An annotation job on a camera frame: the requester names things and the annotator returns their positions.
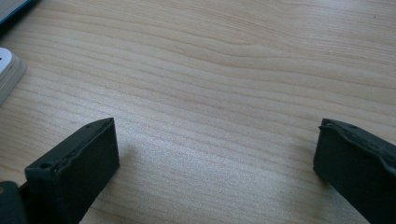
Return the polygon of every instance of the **light wood surface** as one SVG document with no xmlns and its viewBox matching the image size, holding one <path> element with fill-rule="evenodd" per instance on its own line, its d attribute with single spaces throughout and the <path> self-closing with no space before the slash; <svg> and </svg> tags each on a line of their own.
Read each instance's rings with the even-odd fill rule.
<svg viewBox="0 0 396 224">
<path fill-rule="evenodd" d="M 396 143 L 394 1 L 41 1 L 0 46 L 0 180 L 114 117 L 81 223 L 366 223 L 312 170 L 322 118 Z"/>
</svg>

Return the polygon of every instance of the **wood grain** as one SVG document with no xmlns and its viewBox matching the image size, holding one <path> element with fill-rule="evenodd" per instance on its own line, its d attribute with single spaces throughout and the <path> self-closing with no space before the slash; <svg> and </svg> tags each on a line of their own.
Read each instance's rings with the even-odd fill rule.
<svg viewBox="0 0 396 224">
<path fill-rule="evenodd" d="M 394 1 L 41 1 L 0 40 L 0 180 L 116 121 L 81 223 L 365 223 L 312 171 L 322 118 L 396 143 Z"/>
</svg>

